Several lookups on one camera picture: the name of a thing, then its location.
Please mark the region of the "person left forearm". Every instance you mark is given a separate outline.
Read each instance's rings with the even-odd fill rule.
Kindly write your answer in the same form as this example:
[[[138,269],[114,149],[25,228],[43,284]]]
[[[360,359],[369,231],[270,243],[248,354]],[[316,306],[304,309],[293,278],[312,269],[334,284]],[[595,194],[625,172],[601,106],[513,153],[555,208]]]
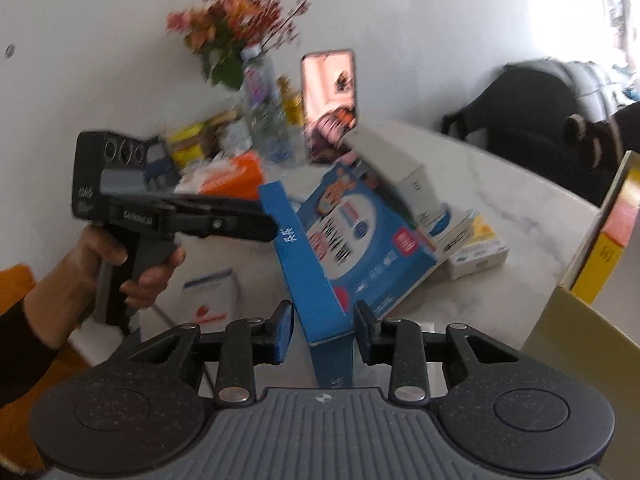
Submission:
[[[47,373],[96,290],[86,276],[53,272],[1,315],[1,404],[21,398]]]

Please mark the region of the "person left hand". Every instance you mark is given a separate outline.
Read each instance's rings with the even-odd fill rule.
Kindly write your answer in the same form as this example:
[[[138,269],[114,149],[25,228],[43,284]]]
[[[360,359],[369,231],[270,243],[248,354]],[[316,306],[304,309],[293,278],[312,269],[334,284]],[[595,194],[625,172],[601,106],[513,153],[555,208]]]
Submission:
[[[154,304],[157,297],[167,288],[169,279],[175,270],[183,264],[186,252],[178,247],[159,266],[144,271],[140,278],[126,281],[120,286],[129,307],[145,309]],[[88,307],[96,294],[99,270],[102,263],[122,266],[128,259],[125,248],[114,237],[100,228],[87,226],[80,233],[76,246],[64,258],[64,278],[69,278],[65,299],[66,307],[76,311]]]

